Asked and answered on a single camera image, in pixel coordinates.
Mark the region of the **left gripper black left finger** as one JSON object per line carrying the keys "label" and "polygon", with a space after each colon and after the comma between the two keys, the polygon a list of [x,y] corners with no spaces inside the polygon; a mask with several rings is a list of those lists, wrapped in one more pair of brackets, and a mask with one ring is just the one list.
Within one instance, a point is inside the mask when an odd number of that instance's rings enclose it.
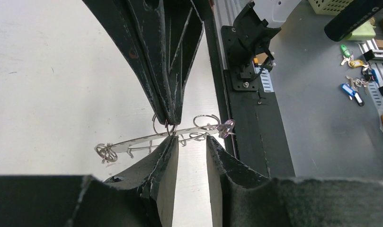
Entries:
{"label": "left gripper black left finger", "polygon": [[172,226],[178,149],[178,136],[168,136],[151,154],[104,181],[125,192],[118,210],[125,227]]}

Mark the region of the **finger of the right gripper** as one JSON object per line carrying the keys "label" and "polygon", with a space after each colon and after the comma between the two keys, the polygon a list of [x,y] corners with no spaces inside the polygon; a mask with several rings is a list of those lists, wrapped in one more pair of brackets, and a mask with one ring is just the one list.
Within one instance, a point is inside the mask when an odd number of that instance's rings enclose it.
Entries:
{"label": "finger of the right gripper", "polygon": [[175,124],[169,105],[160,96],[156,71],[148,56],[141,22],[147,12],[142,0],[85,0],[84,4],[102,25],[137,76],[160,123]]}
{"label": "finger of the right gripper", "polygon": [[192,0],[163,0],[162,96],[165,120],[181,123],[185,86],[201,41],[203,22]]}

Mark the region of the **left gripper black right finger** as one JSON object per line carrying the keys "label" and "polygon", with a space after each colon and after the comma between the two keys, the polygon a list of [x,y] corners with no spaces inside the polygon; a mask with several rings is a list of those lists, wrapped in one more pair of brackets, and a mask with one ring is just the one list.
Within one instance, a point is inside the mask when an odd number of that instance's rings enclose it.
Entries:
{"label": "left gripper black right finger", "polygon": [[213,136],[206,139],[206,161],[213,226],[267,226],[258,189],[269,178],[229,154]]}

